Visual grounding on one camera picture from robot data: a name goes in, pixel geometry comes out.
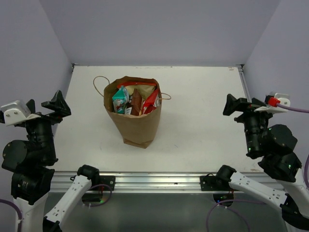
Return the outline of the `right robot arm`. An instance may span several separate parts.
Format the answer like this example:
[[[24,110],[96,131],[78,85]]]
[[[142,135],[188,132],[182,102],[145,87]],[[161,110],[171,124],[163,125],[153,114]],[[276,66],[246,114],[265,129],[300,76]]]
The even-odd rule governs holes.
[[[294,153],[297,139],[283,125],[269,126],[274,114],[292,111],[287,94],[271,93],[264,101],[235,98],[228,94],[223,115],[240,112],[235,118],[244,125],[247,156],[258,159],[265,174],[283,186],[283,190],[270,188],[250,179],[234,168],[223,165],[216,174],[199,178],[202,191],[226,191],[226,195],[215,197],[216,206],[226,206],[235,201],[234,191],[255,197],[256,204],[267,204],[281,213],[289,225],[301,229],[309,228],[309,166],[302,164]]]

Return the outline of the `brown white chips bag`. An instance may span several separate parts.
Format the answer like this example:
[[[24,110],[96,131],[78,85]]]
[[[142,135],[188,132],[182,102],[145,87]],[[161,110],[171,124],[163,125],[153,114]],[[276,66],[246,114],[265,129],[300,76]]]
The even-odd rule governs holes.
[[[125,115],[139,116],[142,104],[142,96],[137,89],[134,89],[133,94],[129,98],[126,105]]]

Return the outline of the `mint green Fox's candy bag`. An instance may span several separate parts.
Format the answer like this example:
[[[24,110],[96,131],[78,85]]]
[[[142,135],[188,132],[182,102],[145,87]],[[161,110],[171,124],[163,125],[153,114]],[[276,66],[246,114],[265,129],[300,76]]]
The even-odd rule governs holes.
[[[121,86],[112,97],[114,112],[117,114],[124,114],[128,101],[128,91],[124,86]]]

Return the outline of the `brown paper bag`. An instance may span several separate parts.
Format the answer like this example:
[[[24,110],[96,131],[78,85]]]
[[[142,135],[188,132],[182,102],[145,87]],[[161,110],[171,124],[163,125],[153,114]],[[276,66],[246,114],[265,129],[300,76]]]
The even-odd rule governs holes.
[[[100,92],[96,86],[96,79],[98,78],[99,76],[96,76],[93,79],[93,86],[95,90],[103,97],[105,110],[119,130],[124,144],[146,149],[155,138],[161,116],[162,101],[167,99],[162,97],[163,93],[160,90],[159,83],[155,79],[124,76],[113,82],[108,82],[104,91]],[[115,113],[112,97],[118,91],[117,85],[126,81],[156,83],[156,89],[158,88],[160,92],[161,105],[151,113],[143,115],[141,111],[145,100],[142,98],[139,116]]]

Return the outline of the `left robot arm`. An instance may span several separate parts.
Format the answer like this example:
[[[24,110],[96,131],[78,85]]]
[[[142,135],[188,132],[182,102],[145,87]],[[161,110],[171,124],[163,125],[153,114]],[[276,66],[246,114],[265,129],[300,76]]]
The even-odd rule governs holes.
[[[72,178],[72,185],[48,212],[44,211],[57,162],[52,127],[71,115],[63,94],[58,90],[50,101],[42,103],[49,114],[36,111],[35,101],[16,100],[0,108],[0,121],[6,126],[25,128],[26,140],[13,140],[3,149],[2,168],[12,176],[13,201],[4,201],[16,211],[18,232],[60,232],[64,222],[79,203],[96,207],[85,194],[90,191],[113,192],[114,176],[101,176],[99,170],[83,165]]]

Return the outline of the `red cassava chips bag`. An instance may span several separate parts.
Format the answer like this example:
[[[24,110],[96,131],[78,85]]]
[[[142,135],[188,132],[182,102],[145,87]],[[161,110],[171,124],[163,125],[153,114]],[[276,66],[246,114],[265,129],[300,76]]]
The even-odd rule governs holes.
[[[142,105],[142,114],[149,114],[161,105],[159,89],[155,89]]]

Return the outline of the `red orange snack bag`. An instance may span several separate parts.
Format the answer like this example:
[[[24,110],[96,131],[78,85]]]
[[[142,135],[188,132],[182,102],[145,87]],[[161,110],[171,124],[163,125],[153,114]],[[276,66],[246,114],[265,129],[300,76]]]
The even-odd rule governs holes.
[[[145,100],[153,93],[157,84],[150,82],[126,81],[124,83],[118,84],[117,88],[120,89],[121,86],[127,89],[129,96],[133,95],[134,90],[137,90]]]

